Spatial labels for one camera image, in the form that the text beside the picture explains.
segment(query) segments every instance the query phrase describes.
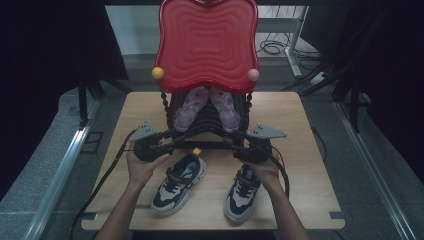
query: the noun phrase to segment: black stand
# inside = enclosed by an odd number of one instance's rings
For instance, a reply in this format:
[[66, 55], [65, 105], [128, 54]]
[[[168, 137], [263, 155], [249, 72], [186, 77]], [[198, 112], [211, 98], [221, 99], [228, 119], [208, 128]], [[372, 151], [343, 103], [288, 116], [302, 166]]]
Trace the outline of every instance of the black stand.
[[[387, 16], [389, 9], [390, 8], [387, 6], [377, 7], [376, 12], [372, 16], [370, 26], [368, 27], [364, 37], [361, 39], [357, 50], [355, 51], [352, 58], [349, 60], [345, 67], [333, 74], [330, 74], [329, 76], [325, 77], [321, 82], [299, 93], [300, 96], [308, 96], [313, 92], [327, 86], [328, 84], [336, 80], [340, 80], [332, 93], [332, 97], [335, 101], [343, 101], [346, 95], [349, 93], [349, 90], [351, 91], [350, 123], [356, 132], [359, 132], [357, 122], [360, 93], [359, 79], [357, 76], [358, 64], [362, 59], [367, 47], [369, 46], [378, 28]], [[327, 68], [329, 65], [330, 64], [328, 63], [321, 64], [312, 74], [309, 74], [307, 79], [304, 79], [304, 81], [306, 82], [312, 80], [319, 72]]]

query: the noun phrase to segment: wooden tabletop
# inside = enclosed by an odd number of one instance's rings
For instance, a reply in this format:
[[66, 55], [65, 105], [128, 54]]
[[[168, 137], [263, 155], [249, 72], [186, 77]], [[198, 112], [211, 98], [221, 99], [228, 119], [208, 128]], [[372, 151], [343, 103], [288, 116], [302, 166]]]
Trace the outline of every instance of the wooden tabletop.
[[[290, 92], [255, 92], [250, 113], [250, 127], [263, 123], [287, 133], [286, 138], [271, 142], [282, 153], [290, 179], [290, 201], [307, 229], [340, 229], [344, 219], [332, 219], [330, 212], [340, 213], [320, 152], [299, 96]], [[98, 180], [109, 168], [128, 133], [145, 120], [157, 131], [167, 130], [165, 110], [158, 92], [135, 92], [127, 96]], [[202, 139], [220, 139], [205, 133]], [[274, 213], [267, 192], [261, 187], [254, 203], [254, 213], [240, 226], [226, 220], [223, 204], [241, 163], [230, 150], [203, 150], [199, 155], [207, 164], [203, 181], [192, 188], [190, 199], [177, 213], [162, 217], [150, 210], [157, 188], [166, 178], [166, 169], [190, 150], [175, 150], [159, 166], [143, 189], [130, 229], [132, 230], [211, 230], [211, 229], [276, 229]], [[86, 230], [97, 230], [112, 211], [128, 182], [125, 154], [111, 173], [87, 212], [97, 213], [95, 220], [83, 220]]]

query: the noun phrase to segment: gray floor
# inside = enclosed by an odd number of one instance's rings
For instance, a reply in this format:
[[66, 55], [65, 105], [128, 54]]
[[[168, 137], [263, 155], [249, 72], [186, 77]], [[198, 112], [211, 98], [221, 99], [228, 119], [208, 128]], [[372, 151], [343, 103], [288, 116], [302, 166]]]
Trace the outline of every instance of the gray floor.
[[[149, 58], [126, 56], [125, 60], [130, 80], [121, 81], [123, 84], [134, 91], [157, 91], [150, 77]], [[256, 91], [279, 91], [298, 81], [292, 77], [284, 59], [261, 59], [260, 63], [261, 82]], [[93, 138], [101, 133], [101, 142], [97, 150], [90, 143], [83, 146], [84, 152], [77, 158], [41, 239], [68, 238], [73, 217], [93, 189], [126, 96], [107, 83], [102, 84], [106, 96], [102, 100], [90, 131]], [[376, 190], [367, 167], [349, 136], [336, 104], [331, 100], [332, 87], [302, 97], [302, 103], [311, 127], [318, 133], [315, 135], [317, 144], [346, 219], [346, 226], [340, 230], [311, 229], [310, 234], [314, 239], [402, 239], [382, 195]], [[22, 239], [27, 232], [78, 128], [79, 116], [74, 111], [77, 105], [76, 90], [62, 96], [59, 112], [49, 131], [0, 203], [0, 239]], [[360, 109], [359, 129], [360, 137], [399, 204], [401, 212], [405, 214], [416, 239], [424, 239], [423, 184], [379, 132], [367, 116], [366, 108]], [[74, 239], [90, 239], [93, 234], [77, 226]]]

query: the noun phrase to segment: shoe sole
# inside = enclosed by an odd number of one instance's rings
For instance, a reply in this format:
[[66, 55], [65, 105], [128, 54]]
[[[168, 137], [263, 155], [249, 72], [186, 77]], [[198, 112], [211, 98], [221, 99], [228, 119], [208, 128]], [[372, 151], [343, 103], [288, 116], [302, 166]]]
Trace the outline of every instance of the shoe sole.
[[[193, 182], [192, 182], [193, 186], [196, 185], [197, 183], [199, 183], [200, 181], [202, 181], [203, 178], [206, 175], [206, 163], [205, 163], [205, 161], [203, 161], [201, 158], [199, 158], [199, 162], [200, 162], [200, 171], [199, 171], [200, 174], [193, 179]], [[172, 214], [180, 211], [189, 199], [191, 188], [187, 190], [187, 192], [186, 192], [183, 200], [180, 202], [180, 204], [175, 206], [173, 209], [166, 211], [166, 212], [158, 212], [158, 211], [156, 211], [155, 209], [152, 208], [153, 204], [152, 204], [152, 207], [150, 207], [150, 209], [153, 212], [155, 212], [156, 214], [161, 215], [161, 216], [169, 216], [169, 215], [172, 215]]]

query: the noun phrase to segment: black curtain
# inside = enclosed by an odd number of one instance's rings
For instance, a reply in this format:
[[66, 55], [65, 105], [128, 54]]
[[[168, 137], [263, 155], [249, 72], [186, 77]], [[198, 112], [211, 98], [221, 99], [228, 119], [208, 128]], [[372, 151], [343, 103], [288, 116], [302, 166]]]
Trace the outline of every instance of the black curtain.
[[49, 128], [63, 93], [82, 77], [87, 82], [128, 79], [103, 6], [2, 2], [1, 198]]
[[424, 2], [396, 1], [361, 61], [368, 114], [424, 181]]

